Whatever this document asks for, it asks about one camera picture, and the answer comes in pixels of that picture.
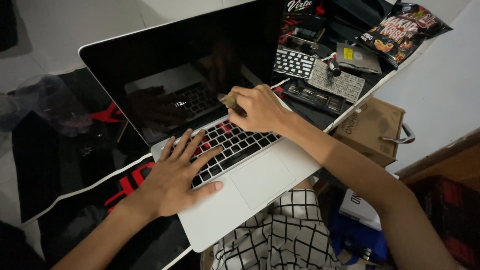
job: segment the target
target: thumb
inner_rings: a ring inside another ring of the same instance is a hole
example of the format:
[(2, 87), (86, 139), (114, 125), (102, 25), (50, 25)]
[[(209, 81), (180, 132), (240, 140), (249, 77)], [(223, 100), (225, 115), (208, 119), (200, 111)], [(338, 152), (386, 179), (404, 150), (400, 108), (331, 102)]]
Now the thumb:
[(230, 122), (240, 126), (245, 130), (245, 124), (247, 123), (247, 119), (239, 116), (233, 109), (228, 110), (228, 115), (230, 118)]
[(219, 191), (220, 189), (223, 188), (223, 183), (220, 181), (217, 182), (211, 182), (209, 184), (206, 184), (200, 189), (197, 190), (192, 190), (192, 194), (194, 197), (195, 202), (214, 194), (215, 192)]

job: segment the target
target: laptop screen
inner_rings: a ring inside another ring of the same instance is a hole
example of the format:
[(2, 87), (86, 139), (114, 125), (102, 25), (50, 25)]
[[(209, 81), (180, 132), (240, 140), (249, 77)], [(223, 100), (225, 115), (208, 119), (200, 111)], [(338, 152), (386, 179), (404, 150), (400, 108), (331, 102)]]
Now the laptop screen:
[(149, 145), (227, 114), (216, 99), (271, 83), (283, 0), (256, 0), (83, 47), (80, 57)]

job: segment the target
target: laptop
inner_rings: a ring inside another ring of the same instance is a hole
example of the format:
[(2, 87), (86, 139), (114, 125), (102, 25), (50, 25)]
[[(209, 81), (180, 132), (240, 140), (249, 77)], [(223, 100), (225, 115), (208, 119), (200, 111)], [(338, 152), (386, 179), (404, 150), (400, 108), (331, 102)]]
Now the laptop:
[(158, 160), (168, 138), (206, 130), (192, 161), (222, 145), (192, 188), (224, 188), (178, 214), (202, 252), (313, 174), (320, 165), (275, 133), (245, 132), (228, 121), (216, 96), (235, 85), (272, 82), (285, 2), (256, 0), (79, 49), (93, 76)]

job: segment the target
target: metal handle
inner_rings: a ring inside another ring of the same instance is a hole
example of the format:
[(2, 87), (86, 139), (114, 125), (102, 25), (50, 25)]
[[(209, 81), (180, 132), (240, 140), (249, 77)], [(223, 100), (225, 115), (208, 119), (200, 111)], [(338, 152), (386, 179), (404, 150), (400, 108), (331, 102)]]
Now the metal handle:
[(403, 131), (405, 131), (405, 134), (407, 134), (407, 136), (408, 136), (407, 138), (393, 139), (393, 138), (386, 137), (386, 136), (382, 136), (381, 138), (383, 140), (392, 141), (392, 142), (398, 143), (398, 144), (411, 144), (411, 143), (413, 143), (415, 141), (416, 137), (415, 137), (415, 134), (413, 133), (412, 129), (405, 123), (403, 123), (402, 128), (403, 128)]

